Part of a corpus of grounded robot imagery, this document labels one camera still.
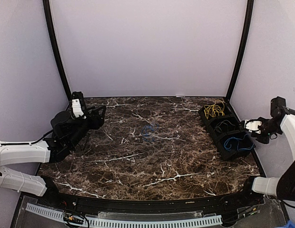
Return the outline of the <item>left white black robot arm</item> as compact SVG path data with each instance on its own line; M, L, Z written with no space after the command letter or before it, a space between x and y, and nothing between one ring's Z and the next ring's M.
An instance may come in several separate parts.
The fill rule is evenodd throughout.
M34 142L0 141L0 188L43 197L52 207L59 207L62 196L51 178L33 176L8 168L19 163L57 163L71 154L88 131L104 124L106 107L82 111L62 111L52 120L52 130Z

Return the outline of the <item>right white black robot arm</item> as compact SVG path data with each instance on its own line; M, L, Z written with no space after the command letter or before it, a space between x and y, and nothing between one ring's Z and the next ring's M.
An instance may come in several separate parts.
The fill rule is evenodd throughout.
M262 144L260 158L266 169L266 177L246 180L245 190L238 196L242 206L250 205L257 193L283 203L295 202L295 110L277 96L270 102L270 116L242 122L243 129Z

